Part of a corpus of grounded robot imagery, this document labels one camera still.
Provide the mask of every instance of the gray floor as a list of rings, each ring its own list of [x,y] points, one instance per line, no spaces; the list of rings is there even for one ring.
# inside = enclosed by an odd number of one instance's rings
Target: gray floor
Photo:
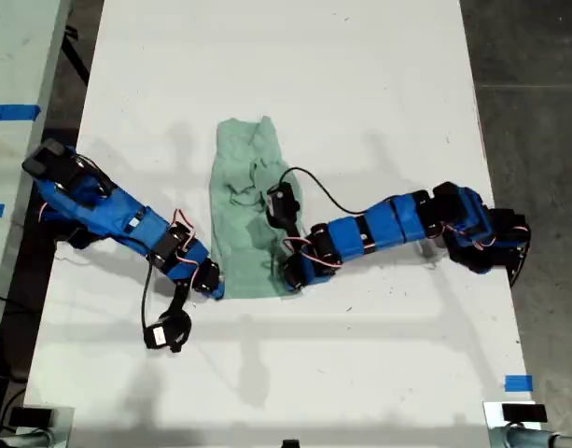
[[[69,21],[87,64],[102,3],[75,0]],[[461,4],[495,200],[534,232],[513,292],[526,367],[552,427],[572,433],[572,1]],[[76,135],[84,95],[61,56],[47,127]]]

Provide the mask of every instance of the white table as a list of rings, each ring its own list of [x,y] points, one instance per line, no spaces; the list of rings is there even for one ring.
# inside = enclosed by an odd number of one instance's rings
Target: white table
[[[39,105],[36,121],[0,121],[0,295],[7,296],[32,181],[26,154],[41,139],[68,0],[0,0],[0,105]],[[0,320],[4,304],[0,302]]]
[[[78,141],[210,244],[217,124],[274,119],[286,160],[344,204],[468,185],[491,203],[457,1],[107,0]],[[307,227],[339,215],[299,176]],[[189,303],[148,352],[146,262],[60,245],[26,403],[76,409],[71,446],[488,446],[482,402],[524,374],[507,276],[406,245],[295,300]],[[158,275],[152,321],[172,289]]]

